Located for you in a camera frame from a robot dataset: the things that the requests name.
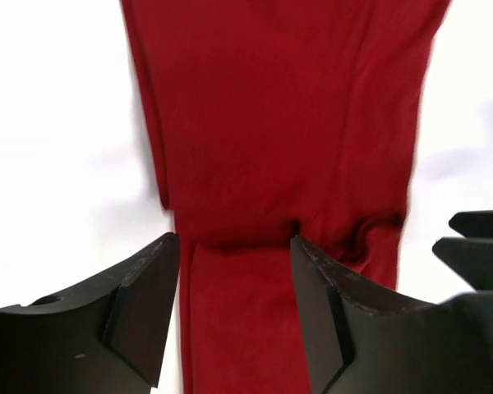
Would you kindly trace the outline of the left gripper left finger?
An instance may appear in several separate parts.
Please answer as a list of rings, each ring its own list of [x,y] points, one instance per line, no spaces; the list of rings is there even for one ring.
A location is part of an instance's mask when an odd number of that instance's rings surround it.
[[[0,393],[148,393],[157,387],[180,242],[162,235],[111,268],[0,309]]]

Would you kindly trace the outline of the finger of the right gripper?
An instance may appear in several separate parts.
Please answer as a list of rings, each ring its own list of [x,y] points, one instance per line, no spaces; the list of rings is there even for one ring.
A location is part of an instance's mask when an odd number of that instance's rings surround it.
[[[464,237],[493,237],[493,210],[456,213],[449,227]]]
[[[493,291],[493,239],[444,237],[432,252],[476,291]]]

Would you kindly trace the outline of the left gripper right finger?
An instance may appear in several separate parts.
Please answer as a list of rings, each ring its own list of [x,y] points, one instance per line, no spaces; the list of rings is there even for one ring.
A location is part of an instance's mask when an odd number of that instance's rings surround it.
[[[291,265],[314,393],[493,393],[493,291],[414,299],[302,236]]]

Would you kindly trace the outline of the dark red t-shirt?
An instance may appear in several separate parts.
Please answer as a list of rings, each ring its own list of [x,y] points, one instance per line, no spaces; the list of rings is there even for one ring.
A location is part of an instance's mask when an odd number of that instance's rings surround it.
[[[295,235],[395,288],[422,82],[448,5],[122,3],[181,240],[185,392],[309,392]]]

